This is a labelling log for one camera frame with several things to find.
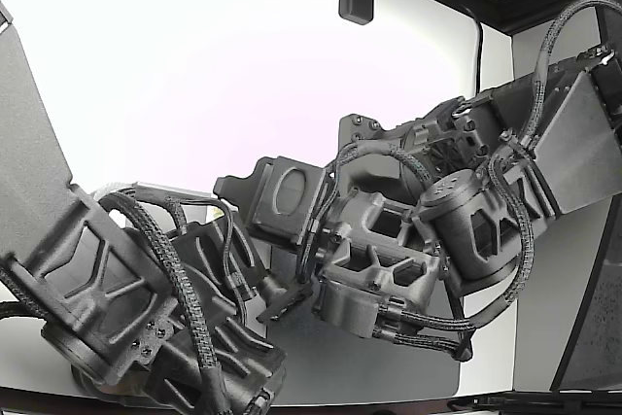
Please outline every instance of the oval recess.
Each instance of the oval recess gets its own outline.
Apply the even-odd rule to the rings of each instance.
[[[288,216],[300,205],[306,191],[307,178],[300,169],[292,168],[281,177],[274,190],[274,209]]]

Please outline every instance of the black cable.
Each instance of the black cable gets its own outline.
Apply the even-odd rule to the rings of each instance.
[[[105,195],[99,203],[107,212],[119,211],[145,236],[145,240],[173,285],[173,292],[186,317],[204,392],[210,396],[210,401],[217,405],[215,407],[217,413],[230,414],[221,366],[205,323],[200,300],[171,241],[154,218],[132,197],[112,192]]]
[[[229,287],[233,291],[235,300],[237,302],[237,306],[240,310],[240,322],[242,323],[243,326],[246,326],[248,312],[246,309],[246,304],[244,303],[244,299],[242,298],[242,294],[238,291],[237,288],[239,286],[242,286],[242,287],[246,287],[247,289],[250,289],[250,286],[248,285],[246,278],[242,274],[242,271],[239,268],[239,264],[237,264],[235,259],[231,257],[231,253],[230,253],[231,241],[233,239],[233,232],[235,231],[235,227],[234,227],[235,223],[233,221],[233,215],[231,214],[230,208],[226,204],[224,204],[222,201],[220,201],[219,199],[214,199],[214,198],[201,198],[201,199],[181,198],[179,199],[179,202],[183,205],[185,204],[189,206],[213,206],[215,208],[220,209],[223,212],[223,215],[225,216],[225,224],[226,224],[224,241],[223,241],[223,268],[225,270],[225,278],[227,280],[227,283],[229,284]],[[244,240],[242,239],[241,232],[239,233],[239,238],[242,240],[242,244],[244,244]],[[235,275],[231,274],[230,265],[229,265],[230,263],[233,264],[233,267],[236,270]]]
[[[555,43],[562,29],[564,29],[564,26],[566,26],[572,17],[580,11],[592,7],[607,7],[622,16],[622,5],[614,0],[578,0],[567,6],[560,13],[553,21],[553,24],[551,24],[544,41],[542,41],[542,46],[537,57],[536,69],[534,71],[534,106],[518,137],[521,144],[528,146],[530,149],[532,149],[536,143],[534,135],[536,134],[537,127],[542,118],[544,99],[546,97],[546,82],[548,80],[548,66]]]
[[[435,350],[449,354],[452,359],[458,360],[457,354],[460,349],[460,342],[453,341],[446,337],[437,337],[434,335],[406,335],[396,334],[395,343],[397,345],[406,345],[418,349]]]
[[[38,318],[20,301],[3,301],[0,303],[0,320],[17,317]]]
[[[482,90],[482,54],[484,52],[484,27],[473,11],[465,6],[461,5],[463,10],[473,18],[475,26],[477,27],[477,50],[475,52],[475,95],[479,94]]]
[[[188,223],[188,219],[186,218],[186,213],[184,212],[182,204],[172,196],[166,196],[161,201],[153,199],[145,200],[142,199],[140,196],[136,196],[136,189],[134,187],[121,189],[119,190],[119,192],[136,198],[137,201],[140,201],[141,203],[153,204],[154,206],[158,206],[164,209],[173,219],[173,223],[175,223],[175,228],[177,228],[178,230],[180,230],[184,225]]]

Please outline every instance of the textured gray surface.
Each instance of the textured gray surface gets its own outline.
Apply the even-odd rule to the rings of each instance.
[[[622,209],[562,389],[622,387]]]
[[[272,257],[272,269],[292,274],[294,259]],[[458,390],[460,366],[445,354],[361,339],[319,321],[313,300],[268,328],[268,339],[284,349],[288,377],[276,405],[333,405],[449,398]],[[451,316],[442,284],[429,308]]]

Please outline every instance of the screw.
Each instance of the screw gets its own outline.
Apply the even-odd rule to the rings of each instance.
[[[488,154],[488,146],[484,145],[476,153],[478,156],[482,157]]]

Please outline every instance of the white backdrop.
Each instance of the white backdrop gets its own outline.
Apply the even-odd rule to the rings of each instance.
[[[86,190],[142,180],[209,191],[262,156],[324,164],[344,115],[389,128],[473,90],[474,25],[431,0],[376,0],[367,26],[341,19],[338,0],[2,2]],[[487,28],[485,39],[484,86],[510,81],[510,38]],[[478,335],[480,363],[513,352],[499,336],[513,339],[513,316]],[[0,385],[73,394],[39,327],[2,323]],[[490,371],[493,390],[509,389],[511,374]]]

